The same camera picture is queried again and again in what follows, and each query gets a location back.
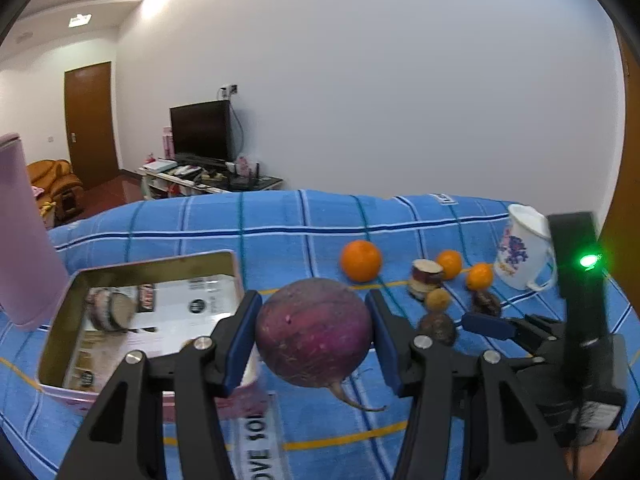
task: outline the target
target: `wall outlet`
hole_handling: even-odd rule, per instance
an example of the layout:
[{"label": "wall outlet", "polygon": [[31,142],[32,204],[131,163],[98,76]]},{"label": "wall outlet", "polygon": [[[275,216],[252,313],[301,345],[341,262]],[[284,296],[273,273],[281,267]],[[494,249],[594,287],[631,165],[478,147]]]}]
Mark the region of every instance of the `wall outlet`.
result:
[{"label": "wall outlet", "polygon": [[229,99],[233,94],[238,93],[238,85],[223,85],[220,87],[220,95],[223,99]]}]

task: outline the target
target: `blue gripper pad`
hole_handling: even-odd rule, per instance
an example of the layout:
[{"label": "blue gripper pad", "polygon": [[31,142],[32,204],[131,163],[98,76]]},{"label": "blue gripper pad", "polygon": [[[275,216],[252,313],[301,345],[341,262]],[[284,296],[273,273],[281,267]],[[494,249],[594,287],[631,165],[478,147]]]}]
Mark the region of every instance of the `blue gripper pad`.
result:
[{"label": "blue gripper pad", "polygon": [[373,320],[373,344],[385,383],[397,396],[402,396],[404,383],[401,368],[408,367],[411,359],[409,341],[414,334],[414,327],[404,317],[391,313],[382,293],[372,290],[365,298]]},{"label": "blue gripper pad", "polygon": [[467,312],[462,316],[462,328],[474,334],[480,334],[494,339],[506,340],[516,335],[516,327],[507,319]]},{"label": "blue gripper pad", "polygon": [[255,342],[255,320],[262,306],[262,296],[254,290],[248,291],[236,313],[221,319],[213,331],[216,343],[216,366],[220,368],[218,356],[224,361],[222,387],[229,396],[238,387],[244,375],[249,355]]}]

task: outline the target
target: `wooden door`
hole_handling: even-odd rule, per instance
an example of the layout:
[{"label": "wooden door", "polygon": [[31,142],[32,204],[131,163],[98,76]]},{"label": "wooden door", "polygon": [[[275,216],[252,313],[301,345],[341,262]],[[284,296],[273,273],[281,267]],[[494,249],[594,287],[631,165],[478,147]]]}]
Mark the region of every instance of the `wooden door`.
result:
[{"label": "wooden door", "polygon": [[111,62],[65,72],[66,142],[85,189],[120,174],[113,140]]},{"label": "wooden door", "polygon": [[640,314],[640,66],[622,40],[626,123],[620,173],[600,242],[609,271]]}]

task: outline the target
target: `blue checkered cloth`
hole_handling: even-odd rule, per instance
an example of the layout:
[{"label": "blue checkered cloth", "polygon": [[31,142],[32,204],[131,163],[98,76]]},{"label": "blue checkered cloth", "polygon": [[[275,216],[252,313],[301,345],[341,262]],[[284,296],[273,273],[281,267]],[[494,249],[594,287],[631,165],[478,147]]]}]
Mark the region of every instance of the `blue checkered cloth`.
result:
[{"label": "blue checkered cloth", "polygon": [[[438,195],[394,197],[345,196],[315,191],[268,191],[138,202],[52,230],[50,237],[69,273],[204,251],[233,250],[242,263],[247,289],[273,290],[311,276],[345,281],[338,268],[342,247],[370,237],[384,257],[381,278],[390,308],[416,323],[423,307],[407,294],[410,263],[433,258],[441,250],[460,251],[467,265],[492,262],[506,224],[508,203]],[[550,275],[543,272],[541,280]],[[458,277],[447,282],[453,302],[448,313],[459,319],[470,295]],[[561,319],[564,304],[557,291],[514,290],[495,280],[491,291],[506,316],[542,314]],[[625,427],[640,399],[640,324],[620,288],[607,279],[609,328],[626,338],[628,405]],[[50,480],[60,465],[81,418],[30,386],[48,326],[20,332],[0,313],[0,423],[3,431],[40,480]],[[456,347],[471,354],[495,348],[509,356],[524,352],[512,342],[461,332]],[[284,383],[264,369],[272,392],[268,425],[277,464],[273,478],[390,480],[402,444],[410,402],[396,399],[384,385],[373,352],[345,382],[347,393],[369,406],[364,413],[335,400],[327,390]],[[223,425],[239,478],[250,478],[243,462],[247,431],[263,421],[234,420]],[[165,425],[169,478],[180,478],[175,428]],[[447,478],[457,478],[462,453],[462,423],[453,421]]]}]

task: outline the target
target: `mug handle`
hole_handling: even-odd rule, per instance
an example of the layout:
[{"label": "mug handle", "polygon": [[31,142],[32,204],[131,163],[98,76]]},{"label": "mug handle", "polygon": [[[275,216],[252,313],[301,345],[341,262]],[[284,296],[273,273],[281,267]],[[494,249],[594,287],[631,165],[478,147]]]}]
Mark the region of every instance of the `mug handle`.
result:
[{"label": "mug handle", "polygon": [[529,283],[527,283],[527,286],[531,290],[535,290],[536,292],[542,292],[543,290],[547,290],[550,286],[555,285],[556,280],[558,279],[558,263],[556,263],[556,255],[554,254],[554,250],[551,247],[547,247],[546,252],[551,256],[551,259],[554,261],[553,270],[551,273],[551,278],[549,278],[548,282],[546,282],[544,285],[538,285],[534,280],[531,280]]}]

